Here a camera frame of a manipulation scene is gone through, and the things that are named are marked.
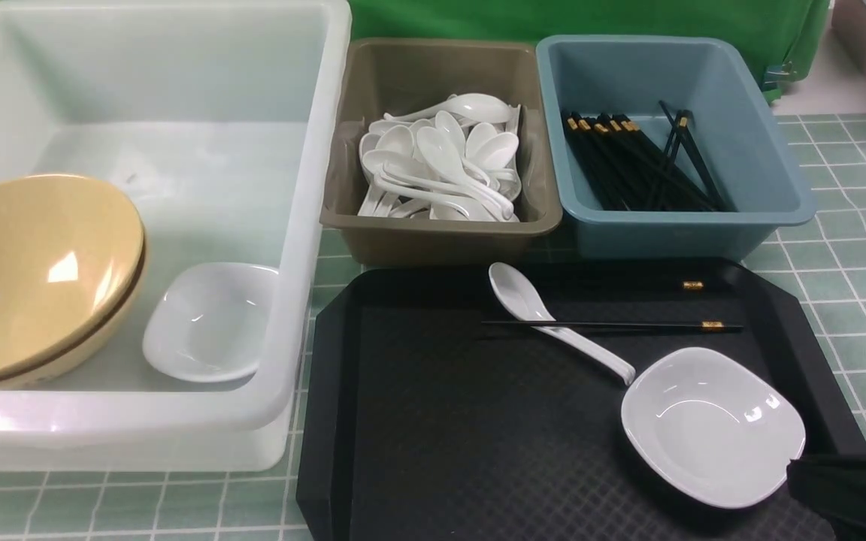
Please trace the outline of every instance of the white dish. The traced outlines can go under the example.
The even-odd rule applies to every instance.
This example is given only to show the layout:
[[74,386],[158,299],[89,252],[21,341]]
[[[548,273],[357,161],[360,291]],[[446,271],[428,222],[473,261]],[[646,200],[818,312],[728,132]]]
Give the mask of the white dish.
[[738,509],[771,496],[804,451],[804,422],[764,380],[729,357],[686,347],[646,369],[621,406],[626,435],[676,489]]
[[279,270],[260,264],[206,263],[186,270],[149,319],[145,360],[166,376],[193,383],[252,376],[277,278]]

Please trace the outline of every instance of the spoon handle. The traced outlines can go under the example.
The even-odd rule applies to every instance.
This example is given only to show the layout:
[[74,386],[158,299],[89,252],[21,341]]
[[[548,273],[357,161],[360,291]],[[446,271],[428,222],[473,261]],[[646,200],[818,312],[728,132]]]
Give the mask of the spoon handle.
[[591,359],[598,361],[601,365],[608,367],[608,369],[614,370],[617,376],[621,376],[623,379],[623,383],[626,385],[630,385],[633,383],[633,379],[637,376],[637,371],[634,367],[630,366],[630,363],[616,356],[616,354],[612,353],[610,350],[606,349],[606,347],[599,346],[598,343],[592,342],[584,336],[581,336],[574,330],[568,328],[536,328],[539,332],[543,332],[544,334],[548,334],[556,338],[557,340],[566,343],[569,346],[573,346],[575,349],[580,350],[581,353],[585,353],[590,356]]

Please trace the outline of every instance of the chopsticks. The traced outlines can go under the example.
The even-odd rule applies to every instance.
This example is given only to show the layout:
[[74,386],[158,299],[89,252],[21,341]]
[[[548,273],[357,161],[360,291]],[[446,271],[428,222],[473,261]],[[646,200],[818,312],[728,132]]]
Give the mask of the chopsticks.
[[[660,102],[671,130],[663,150],[625,114],[562,112],[564,131],[594,196],[607,211],[728,212],[731,208],[690,132],[693,114]],[[677,165],[683,150],[702,188]]]
[[686,333],[736,333],[743,331],[743,325],[731,325],[719,321],[705,322],[544,322],[530,321],[485,321],[482,325],[513,326],[513,328],[575,328],[616,331],[659,331]]

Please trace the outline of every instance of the blue plastic bin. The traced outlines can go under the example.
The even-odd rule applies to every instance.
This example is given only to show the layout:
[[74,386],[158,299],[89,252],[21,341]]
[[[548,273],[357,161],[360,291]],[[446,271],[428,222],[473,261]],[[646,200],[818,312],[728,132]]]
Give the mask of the blue plastic bin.
[[[650,35],[554,35],[537,46],[553,167],[587,259],[726,257],[740,261],[815,202],[739,52],[724,41]],[[561,110],[625,113],[661,148],[659,100],[694,113],[691,133],[737,212],[604,211],[567,144]],[[678,165],[702,187],[686,152]]]

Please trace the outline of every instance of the stacked bowls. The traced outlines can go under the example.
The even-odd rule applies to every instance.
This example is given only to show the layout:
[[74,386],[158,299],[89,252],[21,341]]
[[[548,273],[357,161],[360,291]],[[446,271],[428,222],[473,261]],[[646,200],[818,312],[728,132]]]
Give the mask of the stacked bowls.
[[73,175],[0,184],[0,389],[74,369],[123,322],[145,230],[113,185]]

